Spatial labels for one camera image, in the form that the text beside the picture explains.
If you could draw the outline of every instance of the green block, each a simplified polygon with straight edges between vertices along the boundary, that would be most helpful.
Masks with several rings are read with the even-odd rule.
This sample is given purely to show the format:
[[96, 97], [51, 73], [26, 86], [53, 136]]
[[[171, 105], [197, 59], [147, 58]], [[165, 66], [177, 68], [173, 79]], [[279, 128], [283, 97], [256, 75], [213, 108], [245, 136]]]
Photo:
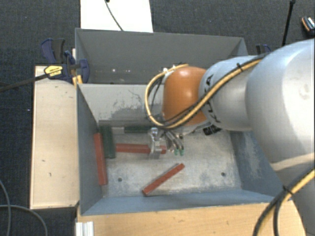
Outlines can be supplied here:
[[127, 126], [124, 128], [125, 133], [147, 133], [150, 130], [150, 126]]
[[99, 128], [103, 136], [104, 156], [105, 158], [116, 157], [116, 145], [111, 126], [102, 126]]

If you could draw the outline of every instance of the bin floor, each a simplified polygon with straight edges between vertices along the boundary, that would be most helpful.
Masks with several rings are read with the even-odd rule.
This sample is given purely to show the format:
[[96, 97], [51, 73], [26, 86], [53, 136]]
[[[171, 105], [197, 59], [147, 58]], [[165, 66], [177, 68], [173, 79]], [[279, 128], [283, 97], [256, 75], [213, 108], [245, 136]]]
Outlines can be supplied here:
[[[116, 143], [149, 144], [147, 134], [116, 134]], [[107, 159], [108, 184], [102, 188], [104, 197], [142, 196], [142, 189], [176, 164], [185, 168], [160, 185], [150, 195], [213, 192], [241, 189], [241, 181], [230, 135], [220, 131], [205, 136], [202, 131], [184, 137], [185, 155], [166, 153], [159, 159], [147, 154], [116, 153]]]

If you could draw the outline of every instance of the dark gray carpet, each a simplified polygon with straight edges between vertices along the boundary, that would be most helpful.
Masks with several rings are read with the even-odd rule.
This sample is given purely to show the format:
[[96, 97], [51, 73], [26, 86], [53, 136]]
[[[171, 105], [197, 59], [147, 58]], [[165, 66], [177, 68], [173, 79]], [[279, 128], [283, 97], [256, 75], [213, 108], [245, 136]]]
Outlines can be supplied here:
[[[250, 54], [255, 44], [280, 47], [289, 0], [150, 0], [154, 31], [240, 36]], [[30, 78], [34, 65], [45, 62], [39, 44], [65, 38], [74, 47], [79, 27], [79, 0], [0, 0], [0, 81]], [[287, 43], [305, 39], [301, 17], [314, 16], [315, 0], [297, 0]], [[32, 86], [0, 93], [0, 179], [15, 205], [28, 206], [32, 144]], [[0, 204], [5, 199], [0, 191]], [[73, 209], [42, 211], [50, 236], [73, 235]], [[0, 210], [0, 236], [7, 214]], [[39, 222], [14, 212], [11, 235], [43, 235]]]

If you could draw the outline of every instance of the red block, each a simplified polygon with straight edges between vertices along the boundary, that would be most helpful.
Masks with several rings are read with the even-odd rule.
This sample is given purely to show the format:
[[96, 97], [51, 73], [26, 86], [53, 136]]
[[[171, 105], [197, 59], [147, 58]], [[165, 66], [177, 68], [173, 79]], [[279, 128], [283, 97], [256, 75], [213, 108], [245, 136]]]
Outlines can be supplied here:
[[106, 161], [104, 157], [103, 137], [101, 133], [94, 134], [94, 146], [97, 162], [98, 184], [107, 184]]
[[145, 187], [142, 192], [144, 195], [148, 196], [152, 191], [154, 191], [156, 188], [158, 188], [161, 184], [163, 184], [165, 181], [170, 179], [172, 176], [174, 176], [176, 173], [181, 171], [185, 167], [184, 164], [177, 165], [167, 173], [165, 173], [163, 176], [155, 180], [153, 183], [149, 184], [147, 187]]
[[[166, 153], [166, 147], [161, 146], [161, 154]], [[149, 154], [150, 148], [145, 144], [116, 144], [116, 152], [126, 152], [126, 153], [143, 153]]]

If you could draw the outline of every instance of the wooden table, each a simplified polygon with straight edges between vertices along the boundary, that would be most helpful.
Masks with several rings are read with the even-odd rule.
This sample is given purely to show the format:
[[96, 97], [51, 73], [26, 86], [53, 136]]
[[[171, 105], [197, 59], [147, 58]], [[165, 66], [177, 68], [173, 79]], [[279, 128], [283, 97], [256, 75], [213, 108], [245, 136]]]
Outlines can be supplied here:
[[[95, 236], [251, 236], [267, 204], [217, 206], [173, 211], [80, 216], [78, 222], [94, 222]], [[280, 233], [304, 236], [303, 225], [292, 201], [280, 212]], [[272, 219], [260, 236], [273, 236]]]

